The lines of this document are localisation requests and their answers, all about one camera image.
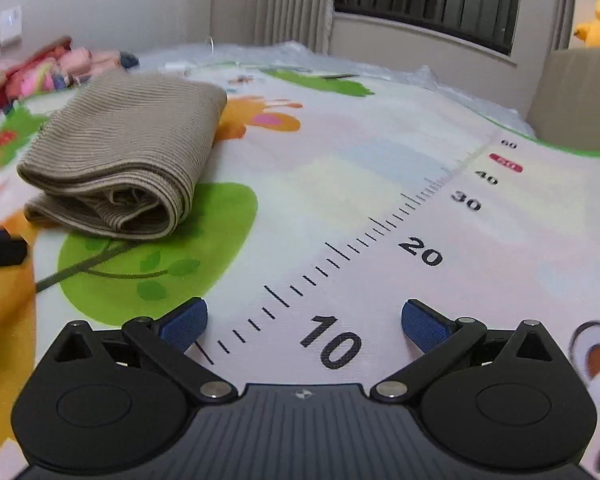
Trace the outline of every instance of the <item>red label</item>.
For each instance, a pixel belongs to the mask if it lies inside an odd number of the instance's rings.
[[[516,173],[522,173],[522,166],[516,164],[508,158],[504,158],[503,156],[497,155],[496,153],[491,153],[491,155],[489,155],[489,158],[495,160],[498,164],[502,164],[506,168],[515,171]]]

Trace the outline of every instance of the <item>beige couch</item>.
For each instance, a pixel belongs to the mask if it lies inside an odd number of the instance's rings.
[[[526,120],[544,142],[600,150],[600,48],[551,53]]]

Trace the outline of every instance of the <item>play mat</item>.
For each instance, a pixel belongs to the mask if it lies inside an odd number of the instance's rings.
[[[595,400],[583,464],[600,476],[600,154],[542,146],[382,78],[234,63],[187,73],[229,102],[191,215],[156,242],[24,219],[36,190],[16,161],[75,91],[0,116],[0,225],[32,251],[0,269],[0,446],[15,396],[69,320],[118,327],[201,296],[210,320],[188,355],[239,390],[368,391],[419,356],[400,326],[417,298],[490,328],[541,320]]]

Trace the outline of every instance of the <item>red flower print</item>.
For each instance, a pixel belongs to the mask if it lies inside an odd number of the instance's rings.
[[[13,130],[4,130],[3,132],[0,132],[0,146],[9,144],[17,136],[18,134]]]

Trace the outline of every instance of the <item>beige striped fabric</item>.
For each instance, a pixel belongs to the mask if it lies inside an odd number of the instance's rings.
[[[191,211],[226,93],[161,74],[105,72],[51,116],[18,164],[25,207],[95,235],[151,240]]]

